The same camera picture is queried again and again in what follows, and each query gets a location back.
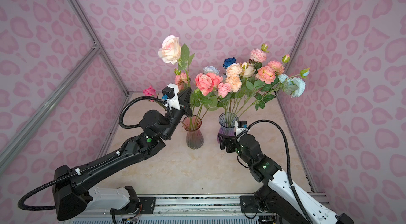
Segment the dark blue artificial rose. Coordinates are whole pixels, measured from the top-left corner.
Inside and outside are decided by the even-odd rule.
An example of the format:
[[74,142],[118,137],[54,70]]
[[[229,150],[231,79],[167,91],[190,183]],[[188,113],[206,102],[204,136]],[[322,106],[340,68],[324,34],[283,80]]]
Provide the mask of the dark blue artificial rose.
[[234,57],[227,58],[223,62],[223,68],[227,69],[228,67],[230,67],[234,63],[236,63],[236,58],[234,58]]

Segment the red glass vase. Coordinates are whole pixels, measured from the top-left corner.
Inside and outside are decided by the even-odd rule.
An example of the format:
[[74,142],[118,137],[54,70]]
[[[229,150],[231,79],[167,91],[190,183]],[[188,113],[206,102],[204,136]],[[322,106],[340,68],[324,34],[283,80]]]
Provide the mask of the red glass vase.
[[201,148],[204,144],[204,137],[200,128],[202,126],[202,120],[193,115],[192,117],[185,117],[182,121],[182,127],[186,131],[186,143],[192,150]]

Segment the purple blue glass vase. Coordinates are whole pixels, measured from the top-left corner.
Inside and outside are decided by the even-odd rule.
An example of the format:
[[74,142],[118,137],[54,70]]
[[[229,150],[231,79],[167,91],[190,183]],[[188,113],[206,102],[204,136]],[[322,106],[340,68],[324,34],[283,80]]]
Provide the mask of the purple blue glass vase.
[[222,113],[219,116],[220,129],[217,135],[217,142],[221,143],[220,134],[226,136],[233,136],[235,133],[235,122],[238,121],[238,116],[234,113]]

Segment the pink carnation double stem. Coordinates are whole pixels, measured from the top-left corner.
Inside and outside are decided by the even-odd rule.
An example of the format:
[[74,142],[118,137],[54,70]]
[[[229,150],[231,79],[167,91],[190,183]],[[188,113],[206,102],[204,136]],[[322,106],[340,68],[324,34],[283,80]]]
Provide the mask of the pink carnation double stem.
[[261,45],[261,48],[256,48],[250,52],[250,60],[252,62],[263,63],[267,59],[268,45],[265,43]]

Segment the aluminium frame corner post left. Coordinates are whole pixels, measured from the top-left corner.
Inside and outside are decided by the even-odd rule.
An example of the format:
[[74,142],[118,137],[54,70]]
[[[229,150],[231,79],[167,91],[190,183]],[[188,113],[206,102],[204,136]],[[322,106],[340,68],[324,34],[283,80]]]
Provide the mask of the aluminium frame corner post left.
[[83,7],[81,6],[79,0],[67,0],[67,1],[70,4],[70,6],[73,9],[76,16],[78,17],[78,20],[81,23],[82,27],[84,28],[84,30],[89,35],[92,42],[94,43],[94,46],[100,50],[101,56],[106,64],[107,68],[109,69],[110,73],[112,74],[114,80],[118,84],[119,88],[124,93],[124,95],[128,97],[130,94],[128,88],[125,86],[124,81],[122,80],[121,76],[119,75],[112,60],[108,56],[107,51],[103,47],[99,37],[97,36],[97,34],[95,32],[95,28],[93,27],[91,21],[89,20],[89,17],[86,15],[86,12],[84,11]]

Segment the diagonal aluminium frame bar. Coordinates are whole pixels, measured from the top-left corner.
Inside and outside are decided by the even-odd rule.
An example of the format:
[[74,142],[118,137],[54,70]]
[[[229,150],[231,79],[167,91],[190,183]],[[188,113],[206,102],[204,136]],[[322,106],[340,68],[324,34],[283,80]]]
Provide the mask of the diagonal aluminium frame bar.
[[6,145],[1,153],[1,173],[10,166],[14,159],[20,154],[26,146],[32,135],[42,126],[44,121],[53,112],[56,106],[61,102],[72,86],[81,77],[84,71],[90,66],[93,60],[99,54],[99,46],[95,45],[90,49],[86,56],[78,62],[76,67],[61,81],[55,91],[42,103],[35,111],[33,116],[23,125],[14,135],[11,141]]

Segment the aluminium frame corner post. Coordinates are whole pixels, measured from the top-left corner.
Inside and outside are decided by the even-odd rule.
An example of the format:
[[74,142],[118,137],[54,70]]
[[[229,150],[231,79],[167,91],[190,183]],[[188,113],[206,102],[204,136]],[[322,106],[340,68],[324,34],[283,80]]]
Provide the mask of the aluminium frame corner post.
[[130,94],[128,88],[125,86],[124,81],[122,80],[121,76],[119,75],[112,60],[108,56],[107,51],[103,47],[99,37],[97,36],[97,34],[95,32],[95,28],[93,27],[91,21],[89,20],[89,17],[86,15],[86,12],[84,11],[83,7],[81,6],[79,0],[67,0],[67,1],[70,4],[70,6],[73,9],[76,16],[78,17],[78,20],[81,23],[82,27],[84,28],[84,30],[89,35],[92,42],[94,43],[94,46],[100,50],[101,56],[106,64],[107,68],[109,69],[110,73],[112,74],[114,80],[118,84],[119,88],[124,93],[124,95],[128,97]]
[[322,4],[322,2],[323,2],[323,0],[312,0],[312,2],[310,3],[308,11],[306,12],[305,18],[301,24],[298,36],[296,37],[294,45],[293,45],[291,51],[289,52],[290,62],[285,67],[285,72],[287,72],[292,67],[292,63],[295,61],[295,57],[299,53],[299,50],[300,50],[300,47],[301,47],[303,41],[306,39],[307,32],[311,28],[312,22],[313,22],[314,18],[316,17],[317,12],[318,12],[319,7]]

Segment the magenta pink rose stem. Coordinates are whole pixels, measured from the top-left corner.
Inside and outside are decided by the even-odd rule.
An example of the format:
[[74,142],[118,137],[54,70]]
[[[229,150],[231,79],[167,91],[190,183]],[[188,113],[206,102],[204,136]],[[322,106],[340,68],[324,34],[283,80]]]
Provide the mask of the magenta pink rose stem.
[[153,86],[149,86],[147,89],[144,89],[143,94],[147,97],[154,97],[155,99],[159,99],[160,101],[150,100],[151,102],[155,102],[159,104],[162,108],[165,108],[165,105],[161,102],[161,98],[159,98],[159,93],[155,90]]

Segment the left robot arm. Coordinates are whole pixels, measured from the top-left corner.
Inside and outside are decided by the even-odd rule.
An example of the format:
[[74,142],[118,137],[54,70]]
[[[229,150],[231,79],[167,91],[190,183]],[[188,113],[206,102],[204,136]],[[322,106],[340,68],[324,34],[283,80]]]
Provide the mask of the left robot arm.
[[[127,139],[115,152],[90,163],[72,169],[66,165],[56,169],[55,178],[63,179],[52,188],[59,221],[71,219],[85,211],[92,199],[89,194],[91,187],[128,166],[158,154],[165,147],[165,141],[171,139],[183,116],[192,115],[190,88],[176,93],[174,88],[167,86],[162,93],[161,99],[148,96],[135,98],[122,110],[119,117],[120,126],[125,129],[140,127],[141,134]],[[149,110],[138,124],[125,125],[126,112],[142,100],[161,104],[167,112],[162,114],[157,110]]]

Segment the light pink rose stem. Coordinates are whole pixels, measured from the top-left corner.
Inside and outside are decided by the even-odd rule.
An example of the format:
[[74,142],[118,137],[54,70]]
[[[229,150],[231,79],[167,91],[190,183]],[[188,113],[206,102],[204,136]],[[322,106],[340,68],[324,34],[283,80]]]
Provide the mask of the light pink rose stem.
[[216,111],[223,108],[224,113],[230,112],[232,97],[232,89],[229,83],[220,83],[218,87],[214,88],[208,95],[208,112]]

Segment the peach rose stem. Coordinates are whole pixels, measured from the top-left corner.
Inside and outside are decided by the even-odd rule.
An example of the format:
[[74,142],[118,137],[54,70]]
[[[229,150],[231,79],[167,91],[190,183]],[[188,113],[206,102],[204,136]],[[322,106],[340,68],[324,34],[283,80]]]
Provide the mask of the peach rose stem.
[[239,63],[231,64],[226,70],[226,80],[225,82],[230,84],[231,93],[230,99],[226,106],[226,112],[229,114],[235,114],[237,116],[239,105],[242,99],[242,81],[241,74],[243,72],[242,66]]

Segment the red pink rose stem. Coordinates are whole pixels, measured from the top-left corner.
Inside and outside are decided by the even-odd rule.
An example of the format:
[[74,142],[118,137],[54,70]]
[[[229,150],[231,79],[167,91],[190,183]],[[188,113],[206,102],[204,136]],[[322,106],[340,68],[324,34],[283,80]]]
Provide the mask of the red pink rose stem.
[[218,85],[223,82],[223,78],[216,75],[215,73],[207,73],[206,76],[208,76],[211,79],[211,86],[210,86],[210,98],[214,97],[214,90],[218,88]]
[[200,119],[206,115],[210,107],[210,95],[214,89],[214,73],[200,73],[195,77],[196,90],[190,96],[192,113]]

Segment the aluminium frame corner post right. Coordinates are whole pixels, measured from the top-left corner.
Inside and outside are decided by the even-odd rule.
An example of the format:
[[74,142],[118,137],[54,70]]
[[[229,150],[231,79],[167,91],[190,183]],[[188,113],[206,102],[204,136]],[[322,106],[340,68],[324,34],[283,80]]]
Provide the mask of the aluminium frame corner post right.
[[312,0],[312,2],[310,3],[308,11],[306,12],[305,18],[301,24],[298,36],[296,37],[294,45],[293,45],[291,51],[289,52],[290,62],[285,67],[285,72],[287,72],[292,67],[292,63],[295,61],[295,57],[299,53],[299,50],[300,50],[300,47],[301,47],[303,41],[306,39],[307,32],[311,28],[312,22],[313,22],[314,18],[316,17],[317,12],[318,12],[319,7],[322,4],[322,2],[323,2],[323,0]]

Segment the cream white artificial rose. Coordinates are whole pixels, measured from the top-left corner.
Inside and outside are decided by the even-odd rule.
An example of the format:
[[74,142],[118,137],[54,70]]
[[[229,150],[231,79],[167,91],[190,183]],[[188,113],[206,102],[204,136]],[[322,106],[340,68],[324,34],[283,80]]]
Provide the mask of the cream white artificial rose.
[[188,70],[188,73],[194,58],[189,47],[186,44],[181,45],[179,37],[174,35],[165,38],[158,51],[158,56],[163,62],[176,65],[176,69],[179,70]]

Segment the pink green carnation stem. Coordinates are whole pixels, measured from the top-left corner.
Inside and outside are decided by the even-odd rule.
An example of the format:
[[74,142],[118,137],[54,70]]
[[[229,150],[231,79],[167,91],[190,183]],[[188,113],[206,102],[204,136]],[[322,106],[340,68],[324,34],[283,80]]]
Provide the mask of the pink green carnation stem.
[[263,109],[271,100],[275,99],[279,86],[279,76],[285,72],[290,61],[290,55],[285,55],[281,61],[261,63],[249,60],[241,65],[241,88],[234,94],[232,113],[242,117],[250,108]]

